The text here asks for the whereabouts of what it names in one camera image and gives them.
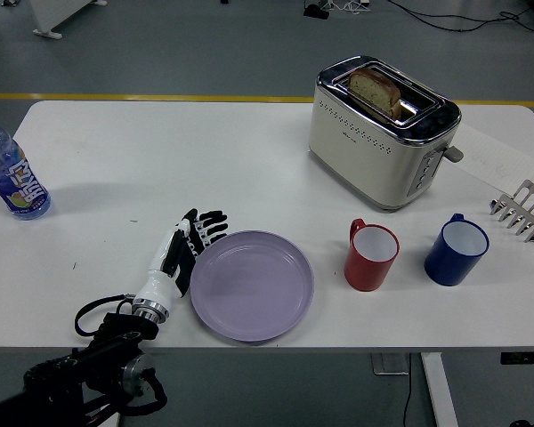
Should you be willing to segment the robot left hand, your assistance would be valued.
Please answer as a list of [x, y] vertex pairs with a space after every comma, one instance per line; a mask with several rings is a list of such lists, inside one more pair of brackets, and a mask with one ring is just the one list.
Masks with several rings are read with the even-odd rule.
[[148, 280], [133, 299], [133, 314], [164, 322], [174, 302], [186, 295], [197, 258], [225, 237], [227, 229], [224, 212], [189, 210], [170, 230], [153, 257]]

